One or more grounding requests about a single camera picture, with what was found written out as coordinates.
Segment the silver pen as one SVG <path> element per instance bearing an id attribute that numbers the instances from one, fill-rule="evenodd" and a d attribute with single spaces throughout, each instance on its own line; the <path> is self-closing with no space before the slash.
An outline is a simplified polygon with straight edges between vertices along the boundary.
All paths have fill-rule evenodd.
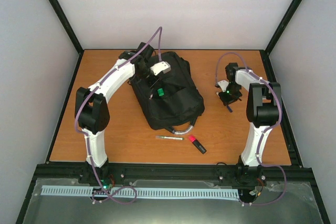
<path id="1" fill-rule="evenodd" d="M 156 139 L 182 141 L 183 137 L 157 135 Z"/>

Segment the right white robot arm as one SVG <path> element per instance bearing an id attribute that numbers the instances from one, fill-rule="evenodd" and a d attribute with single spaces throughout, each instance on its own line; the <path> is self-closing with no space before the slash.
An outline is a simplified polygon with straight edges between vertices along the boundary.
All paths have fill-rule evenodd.
<path id="1" fill-rule="evenodd" d="M 255 182 L 261 176 L 261 164 L 267 138 L 272 128 L 279 125 L 281 112 L 281 87 L 277 82 L 268 82 L 251 69 L 229 63 L 226 80 L 216 83 L 221 89 L 217 95 L 227 108 L 240 100 L 241 89 L 248 91 L 246 116 L 249 133 L 245 148 L 236 164 L 235 179 L 240 185 Z"/>

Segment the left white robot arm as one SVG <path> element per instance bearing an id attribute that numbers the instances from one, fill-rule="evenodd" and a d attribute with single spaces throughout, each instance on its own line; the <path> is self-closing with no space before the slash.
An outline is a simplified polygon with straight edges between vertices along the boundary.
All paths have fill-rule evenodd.
<path id="1" fill-rule="evenodd" d="M 94 167 L 90 176 L 97 183 L 104 183 L 109 177 L 109 170 L 104 167 L 108 161 L 104 131 L 110 121 L 109 100 L 135 75 L 136 63 L 145 55 L 151 56 L 153 51 L 147 42 L 142 43 L 135 52 L 123 52 L 102 78 L 88 88 L 80 87 L 76 91 L 74 128 L 77 133 L 84 135 L 86 161 Z"/>

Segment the green black marker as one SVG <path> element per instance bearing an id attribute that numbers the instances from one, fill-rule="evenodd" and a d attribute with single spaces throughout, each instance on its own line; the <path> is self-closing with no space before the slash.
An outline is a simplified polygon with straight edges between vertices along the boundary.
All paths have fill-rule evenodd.
<path id="1" fill-rule="evenodd" d="M 159 89 L 157 89 L 157 93 L 158 93 L 158 96 L 159 96 L 159 97 L 162 97 L 162 96 L 165 95 L 163 88 L 159 88 Z"/>

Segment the black student bag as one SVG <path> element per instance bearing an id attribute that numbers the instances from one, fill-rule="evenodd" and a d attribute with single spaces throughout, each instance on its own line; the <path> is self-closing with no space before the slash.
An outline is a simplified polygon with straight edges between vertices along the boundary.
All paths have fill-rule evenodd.
<path id="1" fill-rule="evenodd" d="M 190 63 L 173 51 L 161 54 L 171 71 L 159 74 L 161 80 L 152 88 L 147 79 L 134 75 L 129 84 L 153 130 L 165 129 L 175 135 L 190 132 L 205 110 L 204 99 L 191 77 Z M 165 95 L 158 96 L 163 88 Z"/>

